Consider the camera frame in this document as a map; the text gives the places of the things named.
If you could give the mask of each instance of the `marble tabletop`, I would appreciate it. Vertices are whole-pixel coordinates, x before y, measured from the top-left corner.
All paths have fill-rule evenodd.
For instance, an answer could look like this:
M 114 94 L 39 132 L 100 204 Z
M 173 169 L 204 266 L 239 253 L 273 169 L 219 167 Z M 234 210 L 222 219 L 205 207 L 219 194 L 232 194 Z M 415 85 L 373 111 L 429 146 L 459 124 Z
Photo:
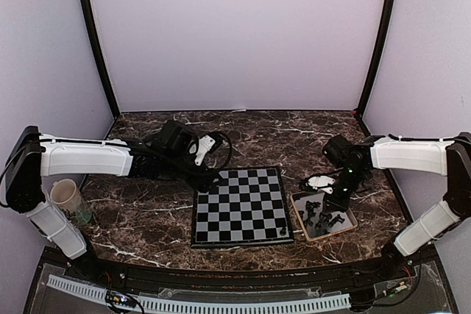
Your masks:
M 337 134 L 356 142 L 364 135 L 348 112 L 249 111 L 127 113 L 109 138 L 143 138 L 168 119 L 196 132 L 220 130 L 233 141 L 230 167 L 278 165 L 289 198 L 298 183 L 332 166 L 321 147 Z M 214 163 L 220 163 L 223 151 Z M 99 257 L 124 263 L 201 271 L 269 271 L 348 263 L 380 256 L 381 246 L 406 225 L 383 173 L 374 171 L 366 191 L 352 197 L 356 229 L 316 242 L 305 240 L 291 202 L 295 241 L 278 246 L 191 249 L 194 192 L 183 181 L 89 176 L 82 194 L 93 219 L 82 227 Z

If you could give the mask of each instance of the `black frame post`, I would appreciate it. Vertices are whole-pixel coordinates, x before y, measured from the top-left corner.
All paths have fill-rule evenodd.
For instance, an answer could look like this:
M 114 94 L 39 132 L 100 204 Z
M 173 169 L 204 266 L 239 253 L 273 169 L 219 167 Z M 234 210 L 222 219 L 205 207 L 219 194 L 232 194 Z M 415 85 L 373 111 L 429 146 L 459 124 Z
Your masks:
M 376 74 L 378 73 L 378 68 L 380 66 L 381 55 L 383 54 L 384 43 L 386 42 L 386 36 L 388 34 L 393 4 L 394 0 L 384 0 L 380 26 L 378 29 L 378 35 L 376 36 L 375 48 L 373 49 L 373 55 L 369 64 L 368 74 L 366 75 L 363 92 L 361 92 L 358 107 L 355 109 L 355 115 L 357 115 L 359 118 L 363 117 L 366 106 L 368 105 L 369 97 L 371 96 L 371 92 L 373 90 Z
M 108 105 L 110 106 L 111 113 L 116 119 L 120 115 L 118 102 L 116 101 L 115 94 L 113 92 L 113 87 L 111 86 L 110 77 L 108 75 L 105 59 L 102 53 L 102 47 L 98 39 L 98 32 L 96 31 L 95 20 L 93 18 L 93 11 L 91 6 L 91 0 L 80 0 L 82 4 L 83 18 L 85 19 L 85 25 L 87 27 L 88 39 L 90 41 L 91 50 L 93 52 L 93 57 L 95 58 L 96 68 L 98 69 L 98 74 L 100 80 L 102 81 L 103 90 L 105 90 L 106 99 L 108 100 Z

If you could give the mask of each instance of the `robotic arm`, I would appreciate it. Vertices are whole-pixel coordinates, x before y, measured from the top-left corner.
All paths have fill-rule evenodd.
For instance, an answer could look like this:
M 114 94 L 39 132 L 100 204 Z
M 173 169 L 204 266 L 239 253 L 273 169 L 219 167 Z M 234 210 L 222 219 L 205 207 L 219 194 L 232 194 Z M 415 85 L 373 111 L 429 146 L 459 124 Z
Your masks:
M 223 140 L 229 144 L 221 168 L 209 168 L 206 154 Z M 160 132 L 143 140 L 79 140 L 40 134 L 29 126 L 16 143 L 5 168 L 4 207 L 24 214 L 57 244 L 86 277 L 99 276 L 91 244 L 49 201 L 41 178 L 55 174 L 112 174 L 157 179 L 161 174 L 184 179 L 193 189 L 207 192 L 221 180 L 219 171 L 232 155 L 226 134 L 211 132 L 198 138 L 184 124 L 167 121 Z
M 332 164 L 342 168 L 337 171 L 338 178 L 315 174 L 301 181 L 301 188 L 325 192 L 324 213 L 346 211 L 350 196 L 373 168 L 401 168 L 447 176 L 447 192 L 442 200 L 383 247 L 383 267 L 378 274 L 384 278 L 394 272 L 404 257 L 471 216 L 470 133 L 445 139 L 369 136 L 354 145 L 337 135 L 322 152 Z

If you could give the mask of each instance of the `black and white checkered board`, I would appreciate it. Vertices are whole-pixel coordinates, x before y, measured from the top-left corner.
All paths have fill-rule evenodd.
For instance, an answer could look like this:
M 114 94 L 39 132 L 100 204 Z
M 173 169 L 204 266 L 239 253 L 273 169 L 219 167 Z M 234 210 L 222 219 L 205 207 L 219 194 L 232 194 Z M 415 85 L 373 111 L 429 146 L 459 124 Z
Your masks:
M 222 183 L 195 193 L 191 246 L 265 246 L 294 241 L 277 167 L 220 172 Z

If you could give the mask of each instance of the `cup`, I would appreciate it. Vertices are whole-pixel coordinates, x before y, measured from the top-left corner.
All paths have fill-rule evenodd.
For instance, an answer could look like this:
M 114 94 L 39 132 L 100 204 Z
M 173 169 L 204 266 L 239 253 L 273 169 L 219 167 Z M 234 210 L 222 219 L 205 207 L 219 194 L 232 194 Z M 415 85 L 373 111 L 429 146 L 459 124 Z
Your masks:
M 68 218 L 77 226 L 83 226 L 91 220 L 91 210 L 72 179 L 55 182 L 51 190 L 51 200 L 64 210 Z

